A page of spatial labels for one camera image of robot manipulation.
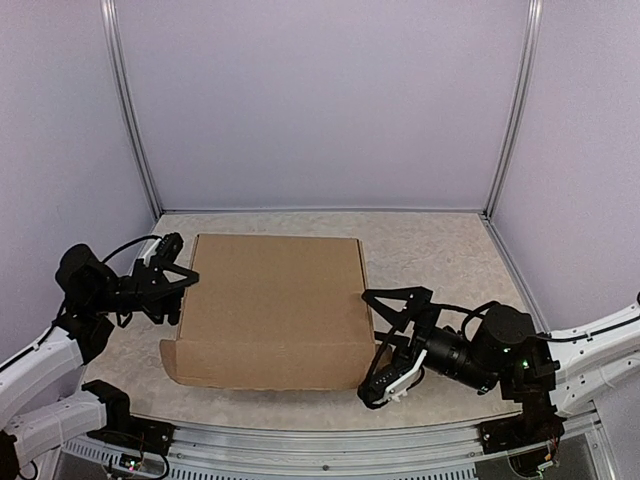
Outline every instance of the wall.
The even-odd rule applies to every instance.
[[[118,2],[163,205],[480,210],[527,4]]]
[[[533,82],[495,218],[551,328],[640,290],[640,4],[545,3]],[[597,402],[625,479],[640,471],[640,378]]]
[[[95,2],[0,2],[0,358],[53,320],[58,262],[148,233]],[[125,271],[135,252],[113,266]],[[49,390],[55,400],[75,378]]]

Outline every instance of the marbled table surface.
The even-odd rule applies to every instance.
[[[155,233],[180,232],[178,263],[187,266],[198,233],[356,237],[362,240],[370,288],[423,285],[434,302],[475,308],[498,300],[523,304],[480,219],[445,213],[238,213],[165,215]],[[443,313],[439,325],[459,327],[462,316]],[[376,318],[376,329],[388,325]],[[134,316],[116,328],[106,351],[84,380],[102,379],[131,397],[133,414],[174,422],[277,430],[366,430],[474,420],[518,410],[499,389],[475,391],[427,372],[400,403],[367,410],[355,391],[251,392],[186,387],[165,373],[158,343],[176,327]]]

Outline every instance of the brown cardboard box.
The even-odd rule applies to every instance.
[[[162,340],[183,385],[346,390],[375,353],[362,247],[351,238],[204,235],[177,339]]]

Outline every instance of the vertical metal post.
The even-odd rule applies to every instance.
[[[509,121],[507,123],[507,132],[502,142],[500,150],[500,160],[498,168],[493,178],[493,184],[489,192],[489,199],[485,206],[485,216],[491,221],[495,213],[500,194],[504,187],[507,177],[513,149],[518,137],[520,122],[524,112],[527,91],[529,83],[531,83],[531,74],[533,73],[533,63],[538,45],[538,33],[540,31],[540,16],[542,14],[542,0],[529,0],[529,15],[527,17],[527,27],[525,30],[524,46],[522,49],[522,57],[520,58],[520,69],[518,71],[518,81],[516,84],[515,95],[511,104],[509,113]]]
[[[120,101],[120,108],[124,118],[127,134],[131,142],[133,150],[133,158],[140,174],[140,180],[144,188],[149,208],[155,220],[158,220],[163,213],[162,204],[158,195],[147,156],[142,145],[140,129],[136,119],[133,102],[131,100],[131,91],[127,82],[127,71],[124,63],[124,54],[122,52],[122,42],[120,40],[120,31],[118,29],[118,17],[116,13],[115,0],[100,0],[102,8],[102,21],[104,23],[104,31],[107,37],[107,47],[109,49],[109,57],[111,59],[111,68],[115,78],[116,92]]]

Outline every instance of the box lid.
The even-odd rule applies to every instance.
[[[177,338],[175,381],[248,390],[356,388],[375,352],[357,239],[199,235]]]

